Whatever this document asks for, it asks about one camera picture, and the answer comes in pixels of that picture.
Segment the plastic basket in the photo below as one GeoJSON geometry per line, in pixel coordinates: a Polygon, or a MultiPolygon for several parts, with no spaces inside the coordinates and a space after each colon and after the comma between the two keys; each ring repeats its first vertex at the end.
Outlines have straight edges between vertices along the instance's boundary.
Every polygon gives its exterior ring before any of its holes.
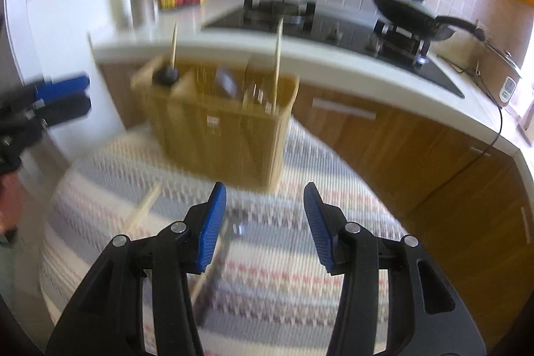
{"type": "MultiPolygon", "coordinates": [[[[140,99],[153,132],[166,154],[180,167],[220,180],[228,185],[273,191],[284,164],[284,142],[298,77],[278,78],[277,105],[267,113],[259,104],[218,95],[218,64],[176,63],[180,80],[171,88],[152,84],[152,75],[169,58],[148,62],[132,77],[132,89],[140,99]]],[[[236,82],[273,81],[273,72],[224,66],[236,82]]]]}

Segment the white countertop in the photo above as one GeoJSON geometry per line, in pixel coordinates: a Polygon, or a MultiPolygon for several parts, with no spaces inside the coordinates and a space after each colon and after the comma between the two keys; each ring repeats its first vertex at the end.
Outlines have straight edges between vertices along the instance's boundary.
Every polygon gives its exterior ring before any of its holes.
{"type": "MultiPolygon", "coordinates": [[[[254,56],[272,56],[273,34],[240,30],[201,30],[204,23],[242,5],[242,0],[206,0],[201,6],[160,13],[156,25],[143,29],[101,30],[90,34],[97,63],[148,61],[168,53],[178,23],[177,56],[246,63],[254,56]]],[[[495,105],[465,74],[458,74],[440,58],[432,60],[461,90],[465,98],[397,67],[348,50],[286,37],[282,40],[281,72],[325,88],[353,93],[390,104],[449,125],[485,143],[499,130],[495,105]]],[[[534,210],[534,150],[524,140],[513,117],[503,110],[503,131],[495,147],[514,158],[534,210]]]]}

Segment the silver bolt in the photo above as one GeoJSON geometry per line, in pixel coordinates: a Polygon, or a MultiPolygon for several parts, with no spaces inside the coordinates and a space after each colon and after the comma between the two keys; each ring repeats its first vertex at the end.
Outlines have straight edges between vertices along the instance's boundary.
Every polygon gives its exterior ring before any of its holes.
{"type": "Polygon", "coordinates": [[[345,230],[347,233],[358,234],[361,231],[361,227],[356,222],[347,222],[345,230]]]}
{"type": "Polygon", "coordinates": [[[188,228],[188,226],[187,226],[185,223],[183,223],[182,221],[174,222],[174,223],[170,226],[170,230],[171,230],[173,233],[176,233],[176,234],[181,234],[181,233],[183,233],[187,228],[188,228]]]}
{"type": "Polygon", "coordinates": [[[404,243],[414,248],[419,244],[419,240],[417,240],[413,235],[408,235],[404,238],[404,243]]]}
{"type": "Polygon", "coordinates": [[[120,248],[121,246],[124,246],[127,242],[127,239],[123,235],[116,235],[113,238],[113,246],[120,248]]]}

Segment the gas stove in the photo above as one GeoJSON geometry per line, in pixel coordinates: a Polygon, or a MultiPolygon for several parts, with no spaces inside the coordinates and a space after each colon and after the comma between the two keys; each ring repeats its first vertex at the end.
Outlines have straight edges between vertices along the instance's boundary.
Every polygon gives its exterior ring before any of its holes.
{"type": "Polygon", "coordinates": [[[403,33],[391,24],[378,21],[374,28],[339,19],[316,10],[310,0],[245,0],[243,7],[229,12],[205,29],[240,29],[276,32],[284,19],[284,35],[311,40],[360,53],[401,68],[464,98],[461,91],[427,57],[430,42],[403,33]]]}

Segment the drawer handle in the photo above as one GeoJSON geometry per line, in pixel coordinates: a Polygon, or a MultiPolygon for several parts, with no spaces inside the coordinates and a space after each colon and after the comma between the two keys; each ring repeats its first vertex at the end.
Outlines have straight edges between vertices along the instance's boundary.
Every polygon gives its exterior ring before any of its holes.
{"type": "Polygon", "coordinates": [[[362,108],[355,108],[354,106],[349,106],[343,103],[336,103],[330,100],[323,100],[322,98],[314,97],[313,103],[311,104],[313,108],[331,110],[333,112],[346,113],[347,115],[354,115],[355,117],[370,119],[371,121],[376,120],[376,113],[362,108]]]}
{"type": "Polygon", "coordinates": [[[469,146],[469,149],[470,149],[471,151],[474,151],[474,152],[477,153],[477,154],[484,154],[484,156],[486,156],[486,157],[491,157],[490,154],[488,154],[488,153],[486,153],[486,152],[484,152],[484,151],[482,151],[482,150],[479,150],[478,148],[476,148],[476,147],[474,147],[474,146],[472,146],[472,145],[469,146]]]}
{"type": "Polygon", "coordinates": [[[521,216],[523,217],[523,226],[525,228],[525,239],[527,239],[527,244],[531,243],[530,238],[530,225],[529,225],[529,219],[527,217],[527,211],[525,211],[525,207],[521,207],[521,216]]]}

